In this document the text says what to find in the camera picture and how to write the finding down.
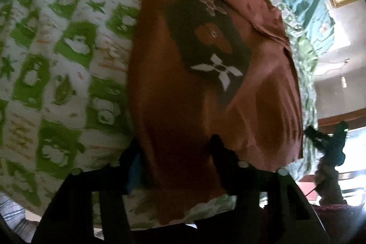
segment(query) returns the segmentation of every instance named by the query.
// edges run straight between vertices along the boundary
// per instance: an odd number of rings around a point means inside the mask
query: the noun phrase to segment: person's hand
[[[341,188],[338,184],[338,171],[323,164],[323,157],[318,164],[318,170],[315,172],[314,182],[319,186],[316,191],[322,197],[321,205],[344,204]]]

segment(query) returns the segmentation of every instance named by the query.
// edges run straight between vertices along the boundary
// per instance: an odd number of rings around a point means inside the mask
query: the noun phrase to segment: brown cloth
[[[161,223],[224,193],[213,134],[258,169],[301,157],[297,75],[268,0],[143,0],[128,93]]]

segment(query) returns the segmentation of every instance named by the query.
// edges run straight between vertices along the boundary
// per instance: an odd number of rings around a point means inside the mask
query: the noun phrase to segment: white wall
[[[318,118],[331,117],[366,107],[366,2],[359,0],[330,14],[344,30],[350,46],[329,51],[321,63],[338,63],[349,59],[339,70],[316,77]],[[342,87],[345,77],[347,87]]]

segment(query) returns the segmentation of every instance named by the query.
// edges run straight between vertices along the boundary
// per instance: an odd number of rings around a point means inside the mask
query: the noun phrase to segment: green and white bedsheet
[[[314,48],[281,0],[299,76],[304,128],[316,126]],[[67,174],[118,160],[133,137],[126,71],[141,0],[0,0],[0,191],[42,214]],[[315,150],[288,166],[307,173]],[[158,227],[143,189],[124,198],[132,229]],[[199,204],[179,222],[231,210]],[[96,223],[98,208],[95,211]]]

